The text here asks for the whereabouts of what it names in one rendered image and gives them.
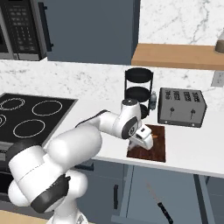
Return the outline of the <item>small grey shaker bottle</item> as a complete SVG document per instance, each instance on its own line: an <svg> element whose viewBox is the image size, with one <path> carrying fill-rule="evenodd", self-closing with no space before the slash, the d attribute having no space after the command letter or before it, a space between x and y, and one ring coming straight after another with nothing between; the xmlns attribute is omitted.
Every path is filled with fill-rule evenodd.
<svg viewBox="0 0 224 224"><path fill-rule="evenodd" d="M157 104L157 94L155 91L152 92L150 96L150 110L154 110Z"/></svg>

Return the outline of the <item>black hob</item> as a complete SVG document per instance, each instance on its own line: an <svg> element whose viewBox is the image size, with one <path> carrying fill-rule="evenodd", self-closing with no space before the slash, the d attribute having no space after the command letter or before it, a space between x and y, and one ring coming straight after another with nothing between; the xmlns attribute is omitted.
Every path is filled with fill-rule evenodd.
<svg viewBox="0 0 224 224"><path fill-rule="evenodd" d="M73 108L76 99L28 94L0 95L0 151L35 138L44 145Z"/></svg>

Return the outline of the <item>blue-grey base cupboard door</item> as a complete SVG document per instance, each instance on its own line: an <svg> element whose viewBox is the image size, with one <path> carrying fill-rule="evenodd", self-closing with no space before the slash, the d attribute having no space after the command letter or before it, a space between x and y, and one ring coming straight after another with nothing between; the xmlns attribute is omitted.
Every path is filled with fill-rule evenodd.
<svg viewBox="0 0 224 224"><path fill-rule="evenodd" d="M114 224L111 221L113 215L120 212L124 179L104 178L96 175L87 175L87 191L77 199L79 209L94 224ZM113 190L118 185L118 208L114 209Z"/></svg>

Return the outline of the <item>grey wall socket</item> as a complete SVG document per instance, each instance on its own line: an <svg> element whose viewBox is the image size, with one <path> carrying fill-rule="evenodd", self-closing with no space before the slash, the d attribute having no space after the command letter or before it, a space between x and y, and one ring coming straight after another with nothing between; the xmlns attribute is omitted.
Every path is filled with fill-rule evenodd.
<svg viewBox="0 0 224 224"><path fill-rule="evenodd" d="M215 71L213 74L212 87L223 88L224 87L224 71Z"/></svg>

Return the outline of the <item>blue-grey base cupboard run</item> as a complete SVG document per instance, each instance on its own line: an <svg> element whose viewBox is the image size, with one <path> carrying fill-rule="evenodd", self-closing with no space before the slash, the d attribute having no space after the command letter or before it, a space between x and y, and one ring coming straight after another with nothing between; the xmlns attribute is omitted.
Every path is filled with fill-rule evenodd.
<svg viewBox="0 0 224 224"><path fill-rule="evenodd" d="M205 177L215 224L224 224L224 178Z"/></svg>

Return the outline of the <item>blue-grey narrow drawer front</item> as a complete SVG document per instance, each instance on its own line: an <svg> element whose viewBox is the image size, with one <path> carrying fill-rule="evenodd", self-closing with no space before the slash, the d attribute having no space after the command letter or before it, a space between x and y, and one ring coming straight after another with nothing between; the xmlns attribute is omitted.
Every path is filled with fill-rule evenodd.
<svg viewBox="0 0 224 224"><path fill-rule="evenodd" d="M81 165L91 165L92 163L94 163L94 171L74 169L80 172L85 172L86 174L92 174L111 179L124 179L128 169L128 166L125 164L94 159L89 159L88 161L81 163Z"/></svg>

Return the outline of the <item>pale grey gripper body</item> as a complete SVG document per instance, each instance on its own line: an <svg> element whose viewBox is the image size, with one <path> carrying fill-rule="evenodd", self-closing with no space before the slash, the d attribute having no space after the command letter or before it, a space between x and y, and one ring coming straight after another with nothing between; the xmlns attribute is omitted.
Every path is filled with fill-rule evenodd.
<svg viewBox="0 0 224 224"><path fill-rule="evenodd" d="M129 150L132 150L133 148L140 146L146 150L150 150L153 146L153 137L151 133L135 133L130 139L129 139Z"/></svg>

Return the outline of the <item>blue-grey wall cupboard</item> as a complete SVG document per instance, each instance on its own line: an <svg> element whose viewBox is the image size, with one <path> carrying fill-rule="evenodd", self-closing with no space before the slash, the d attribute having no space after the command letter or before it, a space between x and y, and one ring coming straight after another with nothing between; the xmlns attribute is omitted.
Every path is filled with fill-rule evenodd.
<svg viewBox="0 0 224 224"><path fill-rule="evenodd" d="M138 44L141 0L39 0L50 61L129 65Z"/></svg>

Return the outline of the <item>silver black microwave oven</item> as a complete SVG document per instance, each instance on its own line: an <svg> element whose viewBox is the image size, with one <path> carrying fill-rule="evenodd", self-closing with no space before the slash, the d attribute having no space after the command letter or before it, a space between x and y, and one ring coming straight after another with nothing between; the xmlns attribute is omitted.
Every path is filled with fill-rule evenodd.
<svg viewBox="0 0 224 224"><path fill-rule="evenodd" d="M0 0L0 60L40 61L46 43L38 0Z"/></svg>

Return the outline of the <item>dark wooden cutting board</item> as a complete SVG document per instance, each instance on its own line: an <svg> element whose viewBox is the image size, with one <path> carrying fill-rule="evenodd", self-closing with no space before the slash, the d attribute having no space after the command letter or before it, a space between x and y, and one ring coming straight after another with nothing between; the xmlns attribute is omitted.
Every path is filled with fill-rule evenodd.
<svg viewBox="0 0 224 224"><path fill-rule="evenodd" d="M152 135L157 135L158 138L153 138L153 147L146 150L140 146L133 148L127 152L128 158L138 158L143 160L165 162L165 127L157 125L149 125Z"/></svg>

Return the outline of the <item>dark grey toaster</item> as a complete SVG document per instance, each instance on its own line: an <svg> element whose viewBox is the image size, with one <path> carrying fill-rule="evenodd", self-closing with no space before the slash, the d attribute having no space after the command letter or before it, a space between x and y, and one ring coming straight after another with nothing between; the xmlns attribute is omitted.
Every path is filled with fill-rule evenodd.
<svg viewBox="0 0 224 224"><path fill-rule="evenodd" d="M207 104L200 90L161 87L157 106L157 122L200 128Z"/></svg>

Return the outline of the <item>beige grey jar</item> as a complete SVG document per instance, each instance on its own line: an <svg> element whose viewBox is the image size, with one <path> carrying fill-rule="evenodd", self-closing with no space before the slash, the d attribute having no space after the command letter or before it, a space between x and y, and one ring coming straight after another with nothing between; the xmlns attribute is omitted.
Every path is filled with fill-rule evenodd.
<svg viewBox="0 0 224 224"><path fill-rule="evenodd" d="M222 31L222 34L219 36L214 50L217 53L224 53L224 30Z"/></svg>

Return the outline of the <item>wooden wall shelf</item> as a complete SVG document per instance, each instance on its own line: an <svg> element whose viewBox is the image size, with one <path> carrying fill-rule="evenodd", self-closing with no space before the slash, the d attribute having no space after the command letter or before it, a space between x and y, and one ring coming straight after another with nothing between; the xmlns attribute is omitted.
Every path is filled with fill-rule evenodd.
<svg viewBox="0 0 224 224"><path fill-rule="evenodd" d="M138 44L132 66L224 70L224 54L212 45Z"/></svg>

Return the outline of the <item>blue-grey wide drawer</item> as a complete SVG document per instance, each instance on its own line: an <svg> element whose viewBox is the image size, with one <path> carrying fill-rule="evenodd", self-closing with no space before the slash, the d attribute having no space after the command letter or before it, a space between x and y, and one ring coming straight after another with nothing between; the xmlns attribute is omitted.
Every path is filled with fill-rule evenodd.
<svg viewBox="0 0 224 224"><path fill-rule="evenodd" d="M169 224L146 184L173 219L173 224L215 224L205 180L193 174L131 165L115 224Z"/></svg>

